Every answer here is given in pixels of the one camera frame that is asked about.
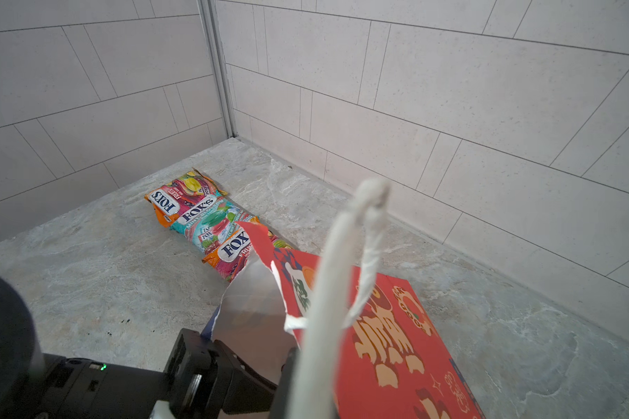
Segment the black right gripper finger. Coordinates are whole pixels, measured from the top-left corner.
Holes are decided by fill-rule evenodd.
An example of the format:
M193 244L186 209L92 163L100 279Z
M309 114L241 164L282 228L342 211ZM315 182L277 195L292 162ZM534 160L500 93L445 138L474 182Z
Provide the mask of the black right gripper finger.
M285 419L287 417L290 386L298 355L298 347L290 349L286 362L281 370L280 382L274 393L274 399L268 415L269 419Z

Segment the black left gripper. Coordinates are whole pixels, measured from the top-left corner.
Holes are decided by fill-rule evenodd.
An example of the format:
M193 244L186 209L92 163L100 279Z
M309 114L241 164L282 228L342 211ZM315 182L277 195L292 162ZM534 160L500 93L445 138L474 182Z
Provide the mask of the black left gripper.
M182 329L164 373L176 418L268 412L277 385L259 375L220 340Z

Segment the red paper gift bag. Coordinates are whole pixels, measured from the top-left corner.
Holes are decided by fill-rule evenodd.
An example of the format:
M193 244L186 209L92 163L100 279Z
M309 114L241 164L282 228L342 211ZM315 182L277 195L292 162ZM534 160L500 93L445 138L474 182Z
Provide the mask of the red paper gift bag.
M362 182L320 255L241 223L253 246L211 337L277 385L298 347L286 418L480 418L410 284L379 272L391 185Z

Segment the orange snack packet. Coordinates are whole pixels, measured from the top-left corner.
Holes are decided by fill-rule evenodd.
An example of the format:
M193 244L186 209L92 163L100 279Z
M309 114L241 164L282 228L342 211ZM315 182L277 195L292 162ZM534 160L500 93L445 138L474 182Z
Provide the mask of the orange snack packet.
M215 251L206 255L203 261L219 273L223 279L232 282L246 266L252 250L252 242L247 233L243 229L239 229Z

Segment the teal snack packet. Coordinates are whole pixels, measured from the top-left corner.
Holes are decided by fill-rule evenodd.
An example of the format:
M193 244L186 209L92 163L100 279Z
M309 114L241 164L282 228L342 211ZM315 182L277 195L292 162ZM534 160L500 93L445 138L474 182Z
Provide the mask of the teal snack packet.
M212 253L232 237L239 230L239 222L260 221L257 216L225 197L217 197L214 203L211 199L206 197L169 227L184 235L204 255Z

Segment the red orange Fox's candy bag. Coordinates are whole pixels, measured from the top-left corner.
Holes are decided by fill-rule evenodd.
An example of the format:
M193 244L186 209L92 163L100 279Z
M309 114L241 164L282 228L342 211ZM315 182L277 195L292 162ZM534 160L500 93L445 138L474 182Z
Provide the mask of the red orange Fox's candy bag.
M169 228L174 223L185 225L203 209L209 208L226 195L213 179L192 169L174 181L150 191L144 199L151 203L160 225Z

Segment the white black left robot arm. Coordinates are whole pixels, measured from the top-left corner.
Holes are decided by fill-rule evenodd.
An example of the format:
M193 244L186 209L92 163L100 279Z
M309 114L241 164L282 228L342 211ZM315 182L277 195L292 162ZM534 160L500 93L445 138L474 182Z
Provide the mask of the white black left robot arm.
M276 389L189 329L162 372L45 354L24 300L0 278L0 418L216 418L267 412Z

